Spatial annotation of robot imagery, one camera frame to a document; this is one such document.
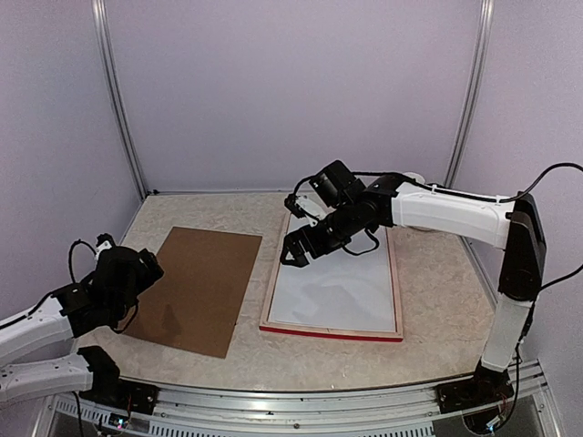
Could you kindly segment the brown backing board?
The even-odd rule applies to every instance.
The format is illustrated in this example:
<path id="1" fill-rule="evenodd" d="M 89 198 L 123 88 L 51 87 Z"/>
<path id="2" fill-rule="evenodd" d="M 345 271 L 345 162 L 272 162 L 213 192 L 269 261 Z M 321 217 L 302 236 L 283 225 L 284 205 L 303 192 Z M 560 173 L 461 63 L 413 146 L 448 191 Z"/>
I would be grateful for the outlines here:
<path id="1" fill-rule="evenodd" d="M 258 235 L 172 228 L 157 253 L 164 275 L 139 296 L 126 334 L 224 359 L 260 245 Z"/>

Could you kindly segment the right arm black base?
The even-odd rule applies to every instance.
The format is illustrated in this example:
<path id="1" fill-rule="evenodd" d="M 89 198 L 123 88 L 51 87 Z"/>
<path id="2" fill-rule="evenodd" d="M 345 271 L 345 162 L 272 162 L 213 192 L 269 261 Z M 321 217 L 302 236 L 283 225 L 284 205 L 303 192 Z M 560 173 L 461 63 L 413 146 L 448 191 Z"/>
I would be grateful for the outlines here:
<path id="1" fill-rule="evenodd" d="M 515 395 L 508 370 L 492 371 L 484 367 L 482 361 L 470 378 L 438 384 L 435 392 L 442 414 L 472 409 Z"/>

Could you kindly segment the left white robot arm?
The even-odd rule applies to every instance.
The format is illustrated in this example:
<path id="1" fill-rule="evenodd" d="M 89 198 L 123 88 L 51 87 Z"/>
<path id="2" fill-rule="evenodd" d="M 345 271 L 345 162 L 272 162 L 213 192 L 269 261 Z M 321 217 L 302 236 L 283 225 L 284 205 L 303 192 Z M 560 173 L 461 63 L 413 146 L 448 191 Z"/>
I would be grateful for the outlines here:
<path id="1" fill-rule="evenodd" d="M 164 275 L 147 249 L 116 246 L 97 254 L 97 265 L 79 282 L 45 295 L 35 306 L 1 322 L 1 401 L 13 403 L 76 391 L 110 405 L 128 395 L 114 360 L 99 346 L 56 359 L 25 362 L 45 346 L 78 339 L 118 324 L 138 310 L 139 295 Z"/>

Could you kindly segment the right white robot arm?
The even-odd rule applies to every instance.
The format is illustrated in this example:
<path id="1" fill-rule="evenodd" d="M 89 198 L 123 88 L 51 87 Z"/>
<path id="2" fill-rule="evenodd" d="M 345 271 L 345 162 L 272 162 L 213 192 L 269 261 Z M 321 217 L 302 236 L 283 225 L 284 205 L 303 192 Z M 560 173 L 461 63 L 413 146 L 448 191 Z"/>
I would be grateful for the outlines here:
<path id="1" fill-rule="evenodd" d="M 312 209 L 296 193 L 284 200 L 293 216 L 310 222 L 284 237 L 283 265 L 303 268 L 311 259 L 346 249 L 355 234 L 373 234 L 380 227 L 436 230 L 503 250 L 497 286 L 500 297 L 478 362 L 481 371 L 465 386 L 471 402 L 488 402 L 501 389 L 498 373 L 508 368 L 542 290 L 547 246 L 533 197 L 452 191 L 395 172 L 380 174 L 365 185 L 360 174 L 340 161 L 305 180 L 330 212 Z"/>

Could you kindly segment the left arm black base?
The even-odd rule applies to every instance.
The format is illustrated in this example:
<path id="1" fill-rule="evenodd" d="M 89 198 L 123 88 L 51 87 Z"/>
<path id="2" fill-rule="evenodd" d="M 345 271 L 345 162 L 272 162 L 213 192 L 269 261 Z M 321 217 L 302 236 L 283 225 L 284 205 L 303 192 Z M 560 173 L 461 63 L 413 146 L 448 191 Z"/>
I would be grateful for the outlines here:
<path id="1" fill-rule="evenodd" d="M 77 354 L 87 362 L 87 369 L 93 376 L 91 387 L 80 392 L 82 399 L 124 410 L 128 414 L 153 414 L 159 387 L 121 378 L 117 364 L 99 346 L 80 348 Z"/>

